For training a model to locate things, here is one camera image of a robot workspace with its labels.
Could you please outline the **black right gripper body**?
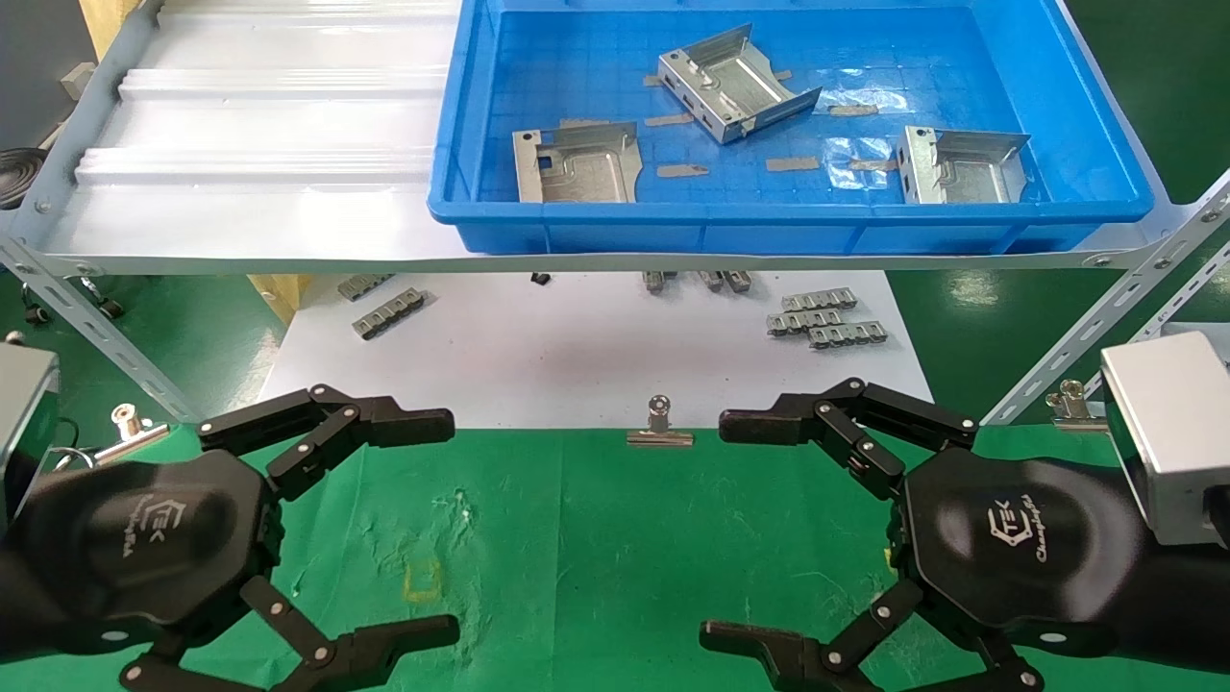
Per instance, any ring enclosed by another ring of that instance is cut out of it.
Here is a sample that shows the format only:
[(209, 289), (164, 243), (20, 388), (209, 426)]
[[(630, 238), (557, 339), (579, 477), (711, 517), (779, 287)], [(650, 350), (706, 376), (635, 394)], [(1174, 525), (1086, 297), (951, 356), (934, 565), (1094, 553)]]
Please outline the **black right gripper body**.
[(898, 515), (920, 617), (950, 642), (998, 634), (1068, 656), (1119, 644), (1117, 601), (1149, 545), (1119, 470), (947, 450), (905, 474)]

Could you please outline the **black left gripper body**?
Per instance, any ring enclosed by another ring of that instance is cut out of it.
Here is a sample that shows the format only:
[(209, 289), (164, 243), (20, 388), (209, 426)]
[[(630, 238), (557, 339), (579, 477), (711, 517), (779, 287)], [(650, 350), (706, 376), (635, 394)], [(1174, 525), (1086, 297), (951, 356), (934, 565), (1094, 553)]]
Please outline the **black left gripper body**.
[(14, 653), (207, 645), (248, 613), (240, 590), (282, 538), (264, 476), (220, 450), (52, 473), (14, 517)]

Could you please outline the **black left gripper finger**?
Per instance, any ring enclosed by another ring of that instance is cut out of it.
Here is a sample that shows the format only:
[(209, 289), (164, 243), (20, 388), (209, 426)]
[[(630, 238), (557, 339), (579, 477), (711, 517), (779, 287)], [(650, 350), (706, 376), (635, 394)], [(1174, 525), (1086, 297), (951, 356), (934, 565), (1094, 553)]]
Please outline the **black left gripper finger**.
[(274, 495), (294, 501), (359, 447), (407, 447), (446, 442), (455, 419), (446, 408), (403, 411), (391, 397), (355, 398), (319, 383), (202, 422), (204, 451), (234, 456), (292, 442), (264, 467)]
[[(300, 658), (274, 691), (360, 691), (387, 683), (403, 655), (453, 647), (460, 639), (455, 616), (357, 628), (328, 639), (264, 576), (255, 576), (237, 590), (247, 610), (258, 615)], [(196, 674), (182, 666), (184, 635), (166, 634), (132, 661), (121, 683), (127, 691), (248, 691), (248, 683)]]

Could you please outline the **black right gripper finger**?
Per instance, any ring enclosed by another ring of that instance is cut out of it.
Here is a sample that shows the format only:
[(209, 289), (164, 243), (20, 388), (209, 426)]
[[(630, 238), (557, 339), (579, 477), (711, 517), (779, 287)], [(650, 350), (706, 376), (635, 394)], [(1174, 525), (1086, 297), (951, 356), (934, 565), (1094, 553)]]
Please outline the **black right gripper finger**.
[(768, 411), (722, 411), (720, 438), (733, 444), (800, 446), (814, 442), (879, 501), (899, 498), (904, 461), (873, 433), (942, 452), (970, 450), (979, 427), (970, 417), (903, 391), (849, 379), (820, 395), (785, 393)]
[[(927, 591), (918, 583), (899, 580), (879, 595), (830, 643), (795, 631), (707, 619), (701, 623), (704, 649), (755, 658), (775, 691), (878, 691), (861, 670), (865, 658), (926, 604)], [(938, 680), (915, 691), (1043, 691), (1042, 674), (1020, 658), (1002, 635), (979, 635), (975, 653), (983, 674)]]

